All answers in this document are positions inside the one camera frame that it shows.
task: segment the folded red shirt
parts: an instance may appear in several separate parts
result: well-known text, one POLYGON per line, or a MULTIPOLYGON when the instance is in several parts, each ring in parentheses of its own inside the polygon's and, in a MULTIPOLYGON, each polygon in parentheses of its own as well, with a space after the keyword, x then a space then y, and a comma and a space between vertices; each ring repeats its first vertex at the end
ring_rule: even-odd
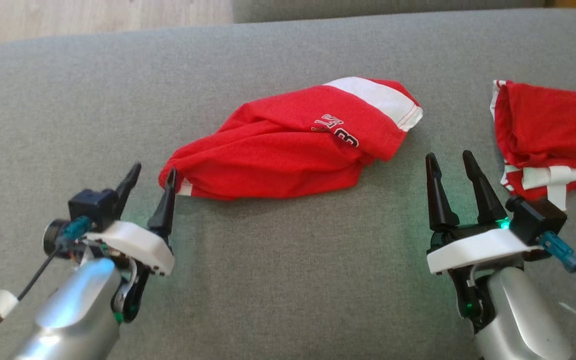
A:
POLYGON ((393 157, 422 116, 393 80, 345 77, 261 98, 176 150, 159 184, 174 167, 185 196, 294 198, 353 187, 364 166, 393 157))
POLYGON ((576 189, 576 91, 496 80, 490 110, 506 161, 502 184, 565 209, 576 189))

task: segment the green led light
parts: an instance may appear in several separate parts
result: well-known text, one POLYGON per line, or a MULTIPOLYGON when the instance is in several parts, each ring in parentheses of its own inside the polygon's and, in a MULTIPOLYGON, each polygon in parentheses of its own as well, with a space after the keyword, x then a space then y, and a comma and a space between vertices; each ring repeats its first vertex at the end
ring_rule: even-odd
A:
POLYGON ((497 225, 499 225, 499 229, 509 229, 510 228, 510 220, 508 218, 505 219, 498 219, 496 221, 497 225))
POLYGON ((122 314, 121 312, 115 312, 114 319, 117 321, 117 324, 121 324, 122 322, 124 322, 124 314, 122 314))
POLYGON ((463 310, 463 314, 466 317, 471 317, 473 316, 473 312, 474 312, 474 306, 472 303, 466 303, 466 308, 463 310))

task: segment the gray couch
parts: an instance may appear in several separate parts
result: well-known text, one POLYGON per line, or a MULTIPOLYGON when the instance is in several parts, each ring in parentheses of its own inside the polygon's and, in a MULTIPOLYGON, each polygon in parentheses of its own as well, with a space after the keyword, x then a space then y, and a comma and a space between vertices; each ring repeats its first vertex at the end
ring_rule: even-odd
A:
MULTIPOLYGON (((475 200, 462 150, 501 199, 492 80, 576 90, 576 10, 386 14, 67 36, 0 46, 0 289, 45 259, 44 228, 84 188, 141 180, 124 219, 144 224, 176 148, 238 105, 344 76, 402 82, 424 117, 357 187, 292 200, 179 198, 172 276, 153 278, 112 360, 475 359, 446 276, 426 264, 424 156, 441 161, 464 223, 475 200)), ((576 249, 576 191, 563 237, 576 249)), ((73 264, 54 261, 0 326, 0 359, 73 264)), ((528 264, 576 358, 576 278, 528 264)))
POLYGON ((544 7, 546 0, 232 0, 236 23, 544 7))

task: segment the blue connector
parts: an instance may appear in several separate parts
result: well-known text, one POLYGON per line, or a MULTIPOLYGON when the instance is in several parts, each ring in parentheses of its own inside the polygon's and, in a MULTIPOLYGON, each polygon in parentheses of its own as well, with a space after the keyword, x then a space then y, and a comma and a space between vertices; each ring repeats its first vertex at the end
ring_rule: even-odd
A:
POLYGON ((560 260, 567 272, 570 274, 576 272, 575 251, 561 237, 553 231, 546 231, 537 241, 544 250, 560 260))
POLYGON ((75 240, 83 237, 92 229, 92 220, 87 216, 80 216, 71 221, 66 228, 57 236, 55 244, 64 249, 70 249, 75 240))

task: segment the printed number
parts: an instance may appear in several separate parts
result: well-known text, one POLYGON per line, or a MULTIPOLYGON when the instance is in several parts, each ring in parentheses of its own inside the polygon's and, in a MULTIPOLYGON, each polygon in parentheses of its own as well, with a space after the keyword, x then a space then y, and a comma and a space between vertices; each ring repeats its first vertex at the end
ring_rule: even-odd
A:
POLYGON ((331 121, 321 121, 321 120, 315 120, 315 124, 321 124, 325 127, 327 127, 328 129, 332 129, 337 125, 342 125, 344 122, 342 120, 331 120, 331 121))
POLYGON ((359 141, 357 141, 357 139, 354 136, 350 135, 346 130, 343 130, 342 128, 335 130, 334 136, 338 137, 339 139, 347 143, 350 143, 355 148, 359 146, 359 141))
POLYGON ((321 118, 326 119, 326 120, 331 120, 331 121, 339 121, 339 124, 344 123, 342 120, 339 120, 338 118, 332 116, 331 114, 323 114, 323 116, 321 118))

